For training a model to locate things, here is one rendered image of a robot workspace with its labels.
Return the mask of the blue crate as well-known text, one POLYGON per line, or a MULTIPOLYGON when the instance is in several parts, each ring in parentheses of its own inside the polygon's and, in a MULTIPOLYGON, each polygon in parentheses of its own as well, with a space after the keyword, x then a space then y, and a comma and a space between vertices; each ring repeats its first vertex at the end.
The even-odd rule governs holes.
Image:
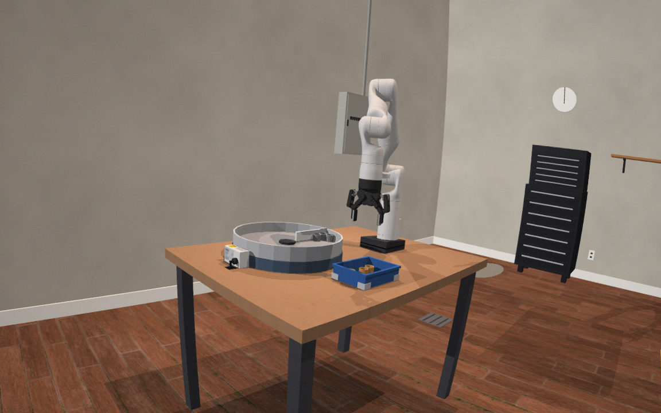
POLYGON ((341 280, 346 284, 356 286, 362 290, 368 290, 372 287, 392 282, 393 280, 399 280, 399 269, 401 268, 400 265, 370 256, 336 262, 332 266, 333 272, 331 279, 341 280), (365 267, 365 265, 374 265, 374 272, 371 274, 362 274, 359 272, 359 268, 365 267))

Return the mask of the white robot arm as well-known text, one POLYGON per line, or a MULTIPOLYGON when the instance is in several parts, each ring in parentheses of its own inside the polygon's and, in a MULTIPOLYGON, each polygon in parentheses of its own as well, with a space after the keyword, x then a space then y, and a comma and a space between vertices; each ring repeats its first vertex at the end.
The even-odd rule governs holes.
POLYGON ((389 194, 390 211, 384 213, 383 223, 378 226, 377 238, 399 240, 399 230, 401 230, 399 217, 401 216, 405 169, 402 166, 388 164, 389 157, 399 145, 395 79, 371 80, 369 110, 367 116, 360 118, 359 131, 362 144, 359 178, 382 180, 382 185, 395 186, 393 191, 382 194, 389 194), (390 103, 389 108, 385 102, 390 103), (369 138, 378 138, 379 145, 371 144, 369 138), (390 178, 390 180, 384 180, 384 178, 390 178))

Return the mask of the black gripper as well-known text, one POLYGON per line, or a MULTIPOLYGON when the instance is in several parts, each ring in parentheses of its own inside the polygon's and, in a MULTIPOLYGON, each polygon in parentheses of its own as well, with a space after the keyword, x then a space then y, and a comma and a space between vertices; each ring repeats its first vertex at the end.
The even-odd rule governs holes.
POLYGON ((349 195, 347 198, 347 207, 352 209, 351 219, 352 221, 357 220, 357 208, 361 204, 374 206, 378 210, 378 221, 377 225, 382 225, 384 219, 384 213, 390 211, 389 204, 389 194, 381 195, 382 180, 362 180, 359 179, 359 191, 349 190, 349 195), (364 190, 365 189, 365 190, 364 190), (359 199, 356 203, 353 204, 355 196, 359 196, 359 199), (382 198, 384 203, 384 209, 380 203, 382 198))

